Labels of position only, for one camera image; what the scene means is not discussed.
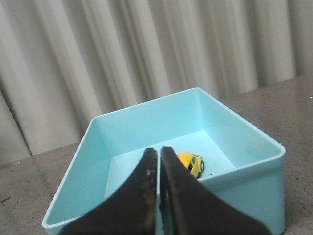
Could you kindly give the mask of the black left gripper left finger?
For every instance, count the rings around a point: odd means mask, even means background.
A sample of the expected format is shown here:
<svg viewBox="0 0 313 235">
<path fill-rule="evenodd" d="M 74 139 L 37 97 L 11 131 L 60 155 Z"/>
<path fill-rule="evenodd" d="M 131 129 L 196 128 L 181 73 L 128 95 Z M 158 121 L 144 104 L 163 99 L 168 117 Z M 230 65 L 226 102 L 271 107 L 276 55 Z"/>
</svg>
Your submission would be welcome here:
<svg viewBox="0 0 313 235">
<path fill-rule="evenodd" d="M 146 148 L 118 190 L 99 206 L 67 224 L 63 235 L 153 235 L 156 227 L 157 151 Z"/>
</svg>

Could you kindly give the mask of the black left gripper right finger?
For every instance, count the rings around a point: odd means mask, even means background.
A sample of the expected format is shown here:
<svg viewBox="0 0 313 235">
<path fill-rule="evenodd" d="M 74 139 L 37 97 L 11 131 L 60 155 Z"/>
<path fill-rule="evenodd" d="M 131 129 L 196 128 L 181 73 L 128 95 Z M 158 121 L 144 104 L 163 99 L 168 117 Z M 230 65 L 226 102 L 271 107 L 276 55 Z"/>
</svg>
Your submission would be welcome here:
<svg viewBox="0 0 313 235">
<path fill-rule="evenodd" d="M 267 235 L 261 221 L 210 192 L 171 147 L 161 149 L 160 211 L 166 235 Z"/>
</svg>

